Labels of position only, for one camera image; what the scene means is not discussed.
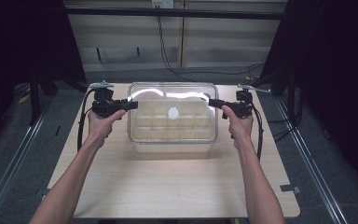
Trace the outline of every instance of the metal rail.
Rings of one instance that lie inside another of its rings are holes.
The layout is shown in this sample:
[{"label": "metal rail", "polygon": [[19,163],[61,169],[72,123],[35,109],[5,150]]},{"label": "metal rail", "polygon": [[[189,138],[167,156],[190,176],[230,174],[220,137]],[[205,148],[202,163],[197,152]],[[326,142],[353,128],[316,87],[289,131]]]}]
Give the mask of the metal rail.
[{"label": "metal rail", "polygon": [[174,8],[65,7],[63,10],[67,14],[74,15],[192,17],[270,21],[279,21],[286,17],[295,16],[280,12],[212,11]]},{"label": "metal rail", "polygon": [[45,115],[48,109],[50,108],[52,101],[53,101],[53,97],[49,97],[44,110],[42,111],[41,115],[39,116],[38,120],[34,123],[34,125],[28,129],[28,132],[22,139],[22,142],[18,147],[16,154],[14,155],[9,166],[5,170],[4,175],[0,179],[0,207],[5,197],[7,196],[7,193],[11,187],[11,184],[14,181],[14,178],[16,177],[17,172],[21,168],[21,164],[24,161],[30,149],[31,144],[34,141],[34,138],[36,137],[43,123],[43,120],[45,119]]},{"label": "metal rail", "polygon": [[321,197],[324,201],[324,204],[328,212],[330,213],[331,218],[333,219],[334,223],[347,224],[348,221],[345,218],[345,215],[342,212],[336,197],[334,196],[333,192],[325,182],[324,177],[321,171],[319,170],[319,167],[316,164],[315,160],[312,158],[312,154],[310,153],[310,150],[308,149],[306,143],[304,142],[303,137],[301,136],[299,130],[297,128],[294,128],[292,123],[289,121],[289,118],[287,116],[286,105],[284,104],[281,98],[279,98],[279,100],[277,100],[276,103],[281,112],[283,119],[287,120],[286,121],[287,128],[289,130],[292,130],[290,133],[293,137],[293,140],[296,143],[298,152],[300,153],[302,159],[304,160],[308,168],[308,171],[310,172],[310,176],[312,177],[313,183],[316,185],[317,190],[321,194]]}]

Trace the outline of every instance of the clear plastic container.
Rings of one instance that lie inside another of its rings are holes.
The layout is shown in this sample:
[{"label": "clear plastic container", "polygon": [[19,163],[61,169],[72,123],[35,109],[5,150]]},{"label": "clear plastic container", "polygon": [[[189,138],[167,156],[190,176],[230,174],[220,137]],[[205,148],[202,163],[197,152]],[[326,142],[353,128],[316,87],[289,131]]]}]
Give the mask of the clear plastic container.
[{"label": "clear plastic container", "polygon": [[217,137],[217,99],[210,83],[136,82],[129,100],[129,138],[140,152],[206,152]]}]

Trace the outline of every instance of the black cable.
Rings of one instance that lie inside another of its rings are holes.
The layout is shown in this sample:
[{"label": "black cable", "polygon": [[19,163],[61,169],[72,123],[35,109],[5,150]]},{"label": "black cable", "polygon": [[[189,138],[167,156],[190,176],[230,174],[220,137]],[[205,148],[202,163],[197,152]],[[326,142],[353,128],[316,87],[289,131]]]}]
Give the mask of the black cable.
[{"label": "black cable", "polygon": [[80,121],[79,121],[79,130],[78,130],[78,133],[77,133],[77,151],[83,145],[84,121],[86,120],[86,114],[90,111],[90,110],[88,110],[87,112],[85,112],[85,110],[86,110],[86,102],[87,102],[87,98],[89,97],[90,93],[92,93],[93,91],[95,91],[95,90],[91,89],[91,90],[87,91],[86,95],[83,98],[83,104],[82,104],[82,108],[81,108]]},{"label": "black cable", "polygon": [[[322,17],[322,12],[324,10],[324,7],[326,6],[327,4],[327,0],[324,0],[323,4],[322,4],[322,7],[321,9],[319,10],[319,13],[318,13],[318,16],[317,16],[317,19],[316,19],[316,22],[313,24],[312,28],[311,28],[311,31],[310,31],[310,35],[309,35],[309,38],[307,38],[307,42],[306,42],[306,45],[305,45],[305,48],[304,50],[302,51],[301,55],[299,56],[300,57],[300,61],[299,61],[299,66],[304,62],[304,58],[306,56],[306,52],[307,50],[309,49],[310,47],[310,42],[311,42],[311,39],[314,35],[314,32],[317,28],[317,24],[319,23],[321,17]],[[280,141],[281,139],[283,139],[287,134],[289,134],[291,131],[293,131],[294,129],[296,129],[301,121],[301,118],[302,118],[302,107],[303,107],[303,102],[304,102],[304,95],[302,94],[302,92],[300,92],[300,100],[298,102],[298,105],[297,105],[297,115],[298,115],[298,120],[296,120],[296,123],[294,124],[295,126],[293,128],[291,128],[287,133],[285,133],[283,136],[281,136],[280,138],[276,139],[275,140],[275,143],[277,143],[278,141]]]},{"label": "black cable", "polygon": [[255,117],[257,120],[257,124],[258,124],[258,144],[257,144],[257,158],[260,160],[261,159],[261,150],[262,150],[262,146],[263,146],[263,120],[261,119],[261,115],[260,112],[255,108],[255,105],[252,101],[252,99],[249,99],[246,94],[244,95],[244,97],[247,98],[247,102],[249,102],[249,104],[251,105],[252,109],[255,112]]},{"label": "black cable", "polygon": [[186,78],[186,77],[181,77],[180,75],[191,75],[191,74],[205,74],[205,73],[209,73],[209,74],[216,74],[216,75],[226,75],[226,76],[236,76],[236,75],[243,75],[243,74],[250,74],[250,72],[252,72],[253,70],[255,70],[256,68],[264,65],[263,63],[254,63],[251,64],[248,68],[247,71],[244,72],[238,72],[238,73],[223,73],[223,72],[208,72],[208,71],[195,71],[195,72],[178,72],[178,71],[174,71],[170,65],[170,62],[168,60],[168,56],[167,56],[167,51],[165,49],[165,43],[164,43],[164,37],[162,34],[162,25],[161,25],[161,17],[158,17],[158,32],[159,32],[159,41],[160,41],[160,51],[161,51],[161,57],[162,57],[162,61],[164,62],[165,67],[171,71],[174,75],[176,75],[179,78],[182,78],[186,81],[190,81],[190,82],[195,82],[192,79]]},{"label": "black cable", "polygon": [[293,124],[293,127],[291,129],[285,131],[285,132],[274,134],[273,136],[283,134],[282,136],[280,136],[279,138],[274,140],[275,143],[281,141],[287,134],[289,134],[293,130],[297,129],[298,125],[301,122],[301,118],[302,118],[302,110],[303,110],[303,105],[304,105],[304,99],[305,99],[304,95],[301,92],[300,93],[300,100],[298,101],[298,104],[297,104],[297,114],[295,115],[296,120],[295,120],[295,123]]},{"label": "black cable", "polygon": [[276,120],[268,120],[267,123],[282,123],[289,121],[289,119],[276,119]]}]

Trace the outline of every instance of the white light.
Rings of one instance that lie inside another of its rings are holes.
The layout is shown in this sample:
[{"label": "white light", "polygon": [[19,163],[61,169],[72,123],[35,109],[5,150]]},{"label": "white light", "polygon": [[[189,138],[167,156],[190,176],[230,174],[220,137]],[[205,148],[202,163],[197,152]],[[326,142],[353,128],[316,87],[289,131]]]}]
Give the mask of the white light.
[{"label": "white light", "polygon": [[173,97],[173,98],[178,98],[178,99],[185,99],[188,97],[198,97],[198,98],[204,99],[206,102],[209,102],[208,96],[206,96],[204,93],[194,92],[194,91],[183,92],[183,93],[167,92],[167,97]]},{"label": "white light", "polygon": [[133,98],[135,98],[137,95],[148,92],[148,91],[152,91],[157,93],[160,96],[164,95],[164,92],[158,90],[158,89],[145,89],[145,90],[141,90],[141,91],[136,91],[135,93],[133,93],[131,96],[129,96],[128,100],[131,101]]}]

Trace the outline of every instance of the white circular label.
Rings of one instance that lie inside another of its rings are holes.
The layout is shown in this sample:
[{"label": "white circular label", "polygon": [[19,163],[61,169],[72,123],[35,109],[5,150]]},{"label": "white circular label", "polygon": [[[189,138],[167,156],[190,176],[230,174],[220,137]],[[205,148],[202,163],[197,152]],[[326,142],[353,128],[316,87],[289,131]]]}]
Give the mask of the white circular label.
[{"label": "white circular label", "polygon": [[168,110],[168,118],[170,119],[179,118],[179,110],[176,107],[171,107],[170,110]]}]

